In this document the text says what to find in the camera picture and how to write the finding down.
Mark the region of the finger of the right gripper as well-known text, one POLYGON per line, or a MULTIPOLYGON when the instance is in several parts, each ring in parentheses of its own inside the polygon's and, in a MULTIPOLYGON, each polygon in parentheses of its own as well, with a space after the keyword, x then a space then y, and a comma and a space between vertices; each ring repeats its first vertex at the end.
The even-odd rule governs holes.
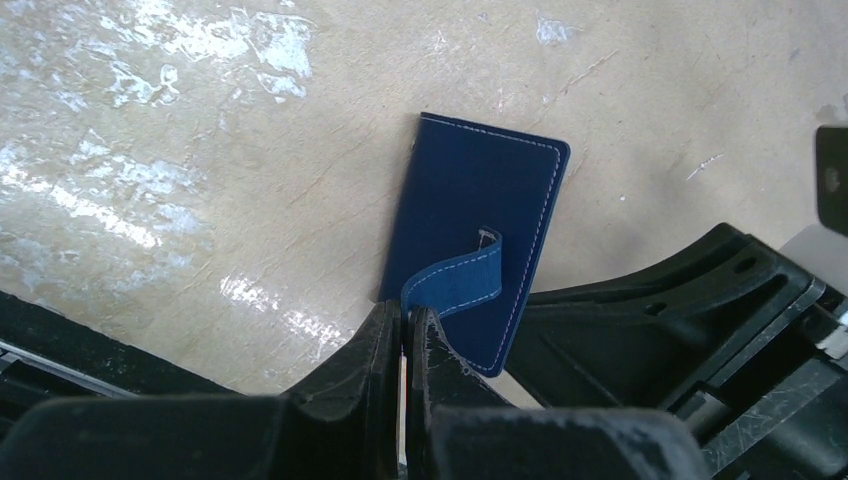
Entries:
POLYGON ((796 326, 824 282, 722 223, 671 257, 611 280, 533 294, 507 371, 546 407, 643 407, 729 420, 767 399, 811 348, 796 326))

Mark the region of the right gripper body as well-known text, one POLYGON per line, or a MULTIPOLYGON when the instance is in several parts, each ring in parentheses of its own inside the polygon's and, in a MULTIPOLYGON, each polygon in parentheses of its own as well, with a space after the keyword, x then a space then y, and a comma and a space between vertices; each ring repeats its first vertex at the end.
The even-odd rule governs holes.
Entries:
POLYGON ((815 279, 675 404, 714 479, 847 476, 843 295, 815 279))

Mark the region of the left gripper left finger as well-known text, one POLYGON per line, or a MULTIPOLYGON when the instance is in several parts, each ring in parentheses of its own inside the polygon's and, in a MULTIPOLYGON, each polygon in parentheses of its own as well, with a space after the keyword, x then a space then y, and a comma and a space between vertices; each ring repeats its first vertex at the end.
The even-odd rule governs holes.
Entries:
POLYGON ((275 396, 52 400, 1 445, 5 479, 392 479, 401 312, 275 396))

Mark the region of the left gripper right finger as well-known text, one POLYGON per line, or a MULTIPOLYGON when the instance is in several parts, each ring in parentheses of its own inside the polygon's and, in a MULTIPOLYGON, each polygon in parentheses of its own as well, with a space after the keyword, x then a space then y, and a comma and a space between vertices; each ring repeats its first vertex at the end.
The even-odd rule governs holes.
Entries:
POLYGON ((707 479, 676 417, 632 408, 522 409, 448 344, 437 314, 407 322, 411 479, 707 479))

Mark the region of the blue card holder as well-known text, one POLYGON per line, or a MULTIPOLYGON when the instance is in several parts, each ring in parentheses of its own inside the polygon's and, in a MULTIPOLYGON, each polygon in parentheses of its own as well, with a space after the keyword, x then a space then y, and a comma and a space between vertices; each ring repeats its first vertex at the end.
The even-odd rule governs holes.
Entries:
POLYGON ((455 352, 499 375, 570 154, 561 140, 422 113, 379 299, 434 310, 455 352))

